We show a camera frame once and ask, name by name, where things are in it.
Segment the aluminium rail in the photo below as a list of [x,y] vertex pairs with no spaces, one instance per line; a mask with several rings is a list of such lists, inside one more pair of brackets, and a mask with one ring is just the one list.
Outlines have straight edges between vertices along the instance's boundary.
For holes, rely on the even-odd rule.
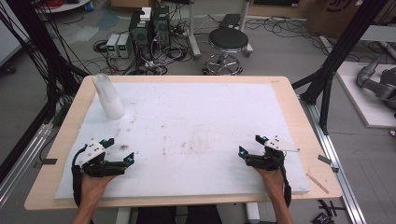
[[306,116],[311,121],[314,133],[326,155],[330,160],[332,172],[335,174],[342,191],[342,201],[346,208],[349,220],[352,224],[367,224],[364,215],[361,211],[359,203],[354,195],[353,189],[347,179],[342,163],[338,158],[332,139],[319,126],[319,111],[315,105],[309,105],[306,102],[301,102]]
[[21,148],[21,155],[11,166],[5,179],[0,183],[0,209],[7,203],[8,198],[20,183],[22,177],[36,159],[40,150],[48,143],[52,130],[52,123],[42,124],[33,136],[29,138],[27,145]]

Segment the person's right hand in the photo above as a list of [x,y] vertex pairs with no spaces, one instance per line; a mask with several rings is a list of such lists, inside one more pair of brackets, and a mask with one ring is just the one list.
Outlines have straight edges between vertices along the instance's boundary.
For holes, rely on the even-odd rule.
[[271,198],[282,197],[284,190],[284,179],[280,170],[267,171],[256,168],[256,171],[262,177],[264,186]]

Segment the black parts on floor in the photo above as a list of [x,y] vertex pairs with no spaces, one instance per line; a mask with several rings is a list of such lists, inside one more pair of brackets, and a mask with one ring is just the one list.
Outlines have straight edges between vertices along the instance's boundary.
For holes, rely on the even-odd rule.
[[311,220],[312,224],[335,224],[333,218],[337,217],[338,211],[346,211],[343,206],[336,206],[333,201],[318,200],[321,212]]

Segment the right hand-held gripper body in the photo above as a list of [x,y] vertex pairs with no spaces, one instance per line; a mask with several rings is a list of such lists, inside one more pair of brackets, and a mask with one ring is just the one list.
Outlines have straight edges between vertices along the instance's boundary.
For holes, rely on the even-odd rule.
[[245,158],[247,166],[274,171],[284,167],[286,152],[299,152],[300,149],[290,141],[275,135],[268,138],[262,155],[250,154]]

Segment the white platform board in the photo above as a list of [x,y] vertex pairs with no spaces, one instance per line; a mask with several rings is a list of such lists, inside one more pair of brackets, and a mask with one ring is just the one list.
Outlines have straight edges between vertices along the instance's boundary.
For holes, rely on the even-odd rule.
[[337,71],[337,77],[366,127],[396,128],[396,111],[387,107],[373,92],[356,84],[357,75],[365,65],[344,62]]

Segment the grey desk leg with foot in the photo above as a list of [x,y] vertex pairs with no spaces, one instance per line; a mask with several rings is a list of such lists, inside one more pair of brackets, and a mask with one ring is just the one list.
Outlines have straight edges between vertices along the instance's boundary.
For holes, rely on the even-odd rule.
[[191,55],[194,60],[197,60],[201,57],[201,51],[194,35],[194,0],[189,0],[189,29],[187,30],[187,34],[191,47]]

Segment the black computer tower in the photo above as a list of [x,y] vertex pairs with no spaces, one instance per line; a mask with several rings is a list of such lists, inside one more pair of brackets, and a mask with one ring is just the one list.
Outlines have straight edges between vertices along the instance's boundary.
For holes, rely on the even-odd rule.
[[141,16],[144,15],[142,9],[136,10],[130,20],[129,32],[134,41],[134,49],[140,55],[148,60],[152,60],[151,41],[153,39],[153,31],[151,21],[144,21]]
[[162,48],[170,45],[169,6],[158,6],[152,11],[155,39]]

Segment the clear plastic cup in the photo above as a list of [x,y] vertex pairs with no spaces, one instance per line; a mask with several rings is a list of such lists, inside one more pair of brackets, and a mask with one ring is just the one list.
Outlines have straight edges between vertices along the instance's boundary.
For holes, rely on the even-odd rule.
[[109,119],[120,119],[125,111],[120,96],[107,74],[97,74],[92,78],[99,102]]

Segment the person's dark trouser legs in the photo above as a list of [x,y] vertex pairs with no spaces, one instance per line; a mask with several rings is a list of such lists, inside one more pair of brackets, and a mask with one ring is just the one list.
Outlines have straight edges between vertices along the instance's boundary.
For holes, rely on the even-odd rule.
[[[188,205],[185,224],[222,224],[215,204]],[[135,224],[177,224],[175,206],[139,207]]]

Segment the grey bench power supply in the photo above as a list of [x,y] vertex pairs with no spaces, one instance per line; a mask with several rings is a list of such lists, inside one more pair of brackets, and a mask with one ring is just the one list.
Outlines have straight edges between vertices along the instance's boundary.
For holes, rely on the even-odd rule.
[[129,58],[131,54],[131,40],[127,34],[121,34],[118,40],[118,50],[121,58]]
[[106,49],[109,58],[119,58],[120,54],[118,51],[118,40],[119,35],[111,35],[110,38],[106,42]]

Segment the black round stool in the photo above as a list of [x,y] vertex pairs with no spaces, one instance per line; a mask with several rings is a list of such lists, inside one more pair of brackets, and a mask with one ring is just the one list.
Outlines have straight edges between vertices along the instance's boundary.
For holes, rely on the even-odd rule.
[[239,60],[233,53],[244,51],[248,47],[248,37],[234,28],[219,28],[208,36],[208,43],[219,53],[211,55],[204,63],[204,75],[236,76],[243,71]]

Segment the white table leg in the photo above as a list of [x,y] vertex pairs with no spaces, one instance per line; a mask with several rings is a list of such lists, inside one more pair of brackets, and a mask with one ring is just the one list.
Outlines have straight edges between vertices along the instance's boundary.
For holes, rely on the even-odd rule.
[[248,224],[259,224],[260,223],[260,212],[257,203],[246,203],[247,223]]
[[116,217],[116,224],[130,224],[131,215],[131,207],[120,207]]

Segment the black flat device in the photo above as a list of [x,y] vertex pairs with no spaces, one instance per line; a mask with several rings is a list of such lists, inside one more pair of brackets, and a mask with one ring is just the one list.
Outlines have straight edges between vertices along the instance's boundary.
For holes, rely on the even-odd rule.
[[220,28],[238,28],[239,21],[241,19],[240,14],[226,14],[219,24]]

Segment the thin wooden stick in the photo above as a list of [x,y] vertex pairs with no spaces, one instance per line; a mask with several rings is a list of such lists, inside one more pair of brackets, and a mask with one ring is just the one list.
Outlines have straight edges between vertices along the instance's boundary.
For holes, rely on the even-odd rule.
[[325,192],[326,194],[329,194],[330,192],[317,180],[315,179],[311,174],[306,174],[307,177],[313,182],[315,183],[323,192]]

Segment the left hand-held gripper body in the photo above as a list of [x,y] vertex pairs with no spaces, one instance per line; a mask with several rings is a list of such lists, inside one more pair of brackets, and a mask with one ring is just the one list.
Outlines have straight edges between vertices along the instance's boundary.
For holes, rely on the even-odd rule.
[[123,175],[126,165],[123,161],[106,161],[106,148],[99,144],[100,141],[92,139],[85,147],[80,158],[82,171],[92,177]]

